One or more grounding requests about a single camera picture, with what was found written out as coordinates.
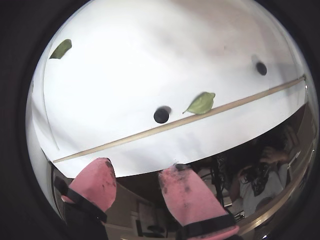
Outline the pink-tipped black gripper finger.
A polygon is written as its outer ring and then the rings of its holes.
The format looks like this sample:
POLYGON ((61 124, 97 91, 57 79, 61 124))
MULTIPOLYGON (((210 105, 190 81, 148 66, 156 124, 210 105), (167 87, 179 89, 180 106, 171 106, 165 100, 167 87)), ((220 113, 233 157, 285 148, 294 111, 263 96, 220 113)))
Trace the pink-tipped black gripper finger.
POLYGON ((203 180, 185 164, 158 174, 165 204, 180 224, 177 240, 241 240, 232 214, 219 203, 203 180))
POLYGON ((61 194, 63 216, 73 240, 107 240, 106 211, 116 199, 117 182, 109 158, 88 164, 70 184, 56 176, 54 187, 61 194))

